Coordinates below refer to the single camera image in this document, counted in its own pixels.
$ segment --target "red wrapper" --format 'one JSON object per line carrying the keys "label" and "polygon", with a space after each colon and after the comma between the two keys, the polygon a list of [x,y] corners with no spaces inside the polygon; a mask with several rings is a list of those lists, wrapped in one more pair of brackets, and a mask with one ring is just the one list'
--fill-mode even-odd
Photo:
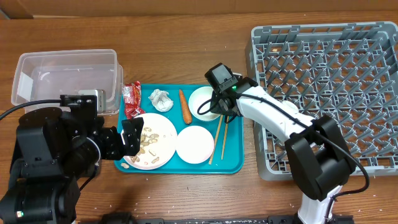
{"label": "red wrapper", "polygon": [[140,108],[141,105],[141,83],[136,81],[132,84],[125,84],[123,86],[124,98],[124,114],[127,119],[131,119],[137,115],[145,113]]}

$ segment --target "plate with food scraps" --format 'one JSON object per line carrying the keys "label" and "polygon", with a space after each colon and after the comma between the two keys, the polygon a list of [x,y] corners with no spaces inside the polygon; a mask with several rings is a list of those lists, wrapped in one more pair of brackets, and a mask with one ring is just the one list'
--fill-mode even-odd
{"label": "plate with food scraps", "polygon": [[146,113],[137,116],[144,119],[140,151],[136,156],[124,156],[130,166],[152,170],[166,164],[175,153],[177,131],[165,116]]}

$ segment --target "clear plastic container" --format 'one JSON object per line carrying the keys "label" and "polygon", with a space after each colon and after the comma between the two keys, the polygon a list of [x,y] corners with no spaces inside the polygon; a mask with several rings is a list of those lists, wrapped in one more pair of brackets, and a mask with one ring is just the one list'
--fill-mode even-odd
{"label": "clear plastic container", "polygon": [[[11,103],[59,99],[60,95],[77,95],[79,90],[104,90],[105,111],[119,112],[123,68],[116,52],[104,50],[64,50],[22,54],[12,85]],[[58,104],[34,105],[25,112]]]}

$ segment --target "white plate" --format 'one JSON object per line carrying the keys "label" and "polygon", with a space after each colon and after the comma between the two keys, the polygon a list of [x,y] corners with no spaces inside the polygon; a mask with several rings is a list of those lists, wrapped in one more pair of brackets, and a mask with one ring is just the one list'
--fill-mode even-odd
{"label": "white plate", "polygon": [[[129,156],[124,156],[124,159],[128,164],[137,169],[152,170],[159,168],[166,164],[175,153],[177,131],[171,121],[160,114],[146,113],[137,117],[144,118],[144,128],[141,134],[147,134],[148,136],[151,134],[158,134],[159,138],[157,142],[144,147],[146,153],[138,156],[140,159],[139,162],[132,162]],[[145,131],[145,128],[151,128],[151,131]],[[155,152],[156,156],[149,153],[149,150]],[[152,161],[156,159],[156,157],[159,157],[159,161],[153,164]]]}
{"label": "white plate", "polygon": [[[201,121],[213,121],[218,118],[219,114],[214,114],[212,112],[208,112],[204,115],[198,114],[198,108],[202,105],[206,100],[211,98],[211,94],[213,93],[213,88],[210,86],[204,86],[197,90],[195,90],[191,96],[189,97],[188,107],[194,117],[198,118]],[[205,112],[210,108],[210,102],[204,105],[200,112]]]}
{"label": "white plate", "polygon": [[204,127],[189,126],[178,134],[175,149],[183,161],[199,164],[213,153],[214,139]]}

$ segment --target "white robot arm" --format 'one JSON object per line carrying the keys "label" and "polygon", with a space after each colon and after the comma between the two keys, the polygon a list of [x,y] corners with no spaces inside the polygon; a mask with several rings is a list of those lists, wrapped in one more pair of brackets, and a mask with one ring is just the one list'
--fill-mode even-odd
{"label": "white robot arm", "polygon": [[[303,191],[302,206],[294,223],[329,223],[333,197],[356,167],[353,159],[348,158],[349,150],[336,121],[299,113],[271,97],[254,80],[233,74],[222,63],[211,68],[205,77],[214,92],[209,100],[210,109],[203,112],[199,107],[198,114],[211,111],[244,116],[283,141],[293,179]],[[314,154],[315,144],[324,144],[325,148]]]}

